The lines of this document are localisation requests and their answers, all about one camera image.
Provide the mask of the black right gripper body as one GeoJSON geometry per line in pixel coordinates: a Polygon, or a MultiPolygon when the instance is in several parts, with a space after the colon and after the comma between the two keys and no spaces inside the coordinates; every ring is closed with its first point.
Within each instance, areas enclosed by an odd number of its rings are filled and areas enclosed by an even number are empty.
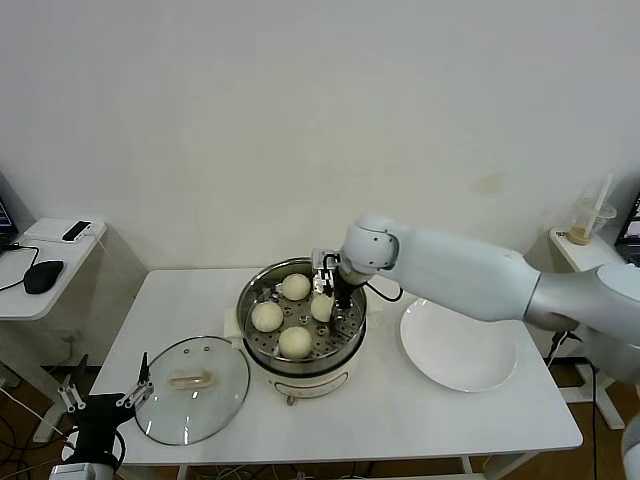
{"type": "Polygon", "coordinates": [[[339,269],[333,271],[333,296],[336,301],[350,301],[353,285],[347,282],[339,269]]]}

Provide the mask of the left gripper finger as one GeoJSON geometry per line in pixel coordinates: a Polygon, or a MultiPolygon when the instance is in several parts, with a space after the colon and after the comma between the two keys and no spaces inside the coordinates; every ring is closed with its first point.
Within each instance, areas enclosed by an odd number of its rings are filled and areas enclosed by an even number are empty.
{"type": "Polygon", "coordinates": [[[148,353],[142,355],[137,382],[116,402],[117,407],[135,408],[144,402],[153,392],[153,382],[151,381],[148,353]]]}
{"type": "Polygon", "coordinates": [[[78,381],[85,374],[87,361],[88,355],[85,354],[72,369],[69,378],[58,387],[58,395],[65,404],[67,411],[80,411],[86,408],[86,402],[78,389],[78,381]]]}

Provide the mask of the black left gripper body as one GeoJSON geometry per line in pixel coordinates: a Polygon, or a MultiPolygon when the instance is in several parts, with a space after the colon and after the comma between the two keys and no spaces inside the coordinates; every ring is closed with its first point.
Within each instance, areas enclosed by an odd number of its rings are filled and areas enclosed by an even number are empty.
{"type": "Polygon", "coordinates": [[[75,463],[94,463],[118,470],[126,454],[126,445],[118,427],[135,415],[126,407],[124,393],[89,395],[85,407],[74,412],[77,438],[75,463]]]}

